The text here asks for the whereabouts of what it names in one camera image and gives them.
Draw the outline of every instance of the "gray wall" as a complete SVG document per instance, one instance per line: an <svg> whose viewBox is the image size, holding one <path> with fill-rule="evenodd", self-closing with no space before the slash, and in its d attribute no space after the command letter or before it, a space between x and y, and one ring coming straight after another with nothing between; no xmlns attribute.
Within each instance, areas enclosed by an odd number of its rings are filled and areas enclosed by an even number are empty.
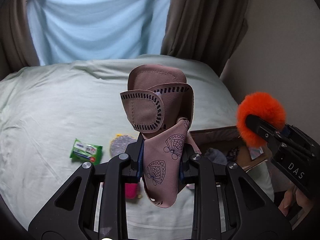
<svg viewBox="0 0 320 240"><path fill-rule="evenodd" d="M320 10L314 0L250 0L248 31L221 79L235 100L277 98L287 123L320 143Z"/></svg>

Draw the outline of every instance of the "light blue fabric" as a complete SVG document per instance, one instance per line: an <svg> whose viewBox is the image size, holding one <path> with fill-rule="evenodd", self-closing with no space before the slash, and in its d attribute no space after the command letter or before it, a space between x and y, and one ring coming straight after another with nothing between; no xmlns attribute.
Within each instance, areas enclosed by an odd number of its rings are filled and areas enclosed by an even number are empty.
<svg viewBox="0 0 320 240"><path fill-rule="evenodd" d="M170 0L28 0L41 65L160 54Z"/></svg>

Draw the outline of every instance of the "gray curtain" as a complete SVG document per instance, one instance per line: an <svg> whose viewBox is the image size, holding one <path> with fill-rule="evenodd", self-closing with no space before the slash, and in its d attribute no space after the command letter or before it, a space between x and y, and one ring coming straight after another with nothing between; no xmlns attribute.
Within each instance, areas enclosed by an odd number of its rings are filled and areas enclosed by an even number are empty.
<svg viewBox="0 0 320 240"><path fill-rule="evenodd" d="M171 0L161 54L208 64L220 76L246 32L248 0Z"/></svg>
<svg viewBox="0 0 320 240"><path fill-rule="evenodd" d="M0 8L0 80L9 72L39 65L26 13L27 0L5 0Z"/></svg>

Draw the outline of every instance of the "orange pom-pom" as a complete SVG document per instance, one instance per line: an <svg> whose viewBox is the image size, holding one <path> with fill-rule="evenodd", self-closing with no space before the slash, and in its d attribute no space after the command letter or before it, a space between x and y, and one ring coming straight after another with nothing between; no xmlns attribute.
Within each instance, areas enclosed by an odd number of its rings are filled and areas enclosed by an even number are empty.
<svg viewBox="0 0 320 240"><path fill-rule="evenodd" d="M249 147L260 147L266 144L264 139L246 126L245 119L249 114L260 117L280 131L284 128L286 114L278 100L264 92L247 95L238 108L237 128Z"/></svg>

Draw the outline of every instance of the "green package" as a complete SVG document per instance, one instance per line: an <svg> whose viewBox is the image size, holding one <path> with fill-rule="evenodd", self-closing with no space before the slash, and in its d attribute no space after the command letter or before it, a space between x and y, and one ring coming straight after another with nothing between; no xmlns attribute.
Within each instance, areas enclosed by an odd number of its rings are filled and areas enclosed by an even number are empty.
<svg viewBox="0 0 320 240"><path fill-rule="evenodd" d="M99 164L102 157L102 146L87 144L75 140L70 154L70 158L91 162L93 165Z"/></svg>

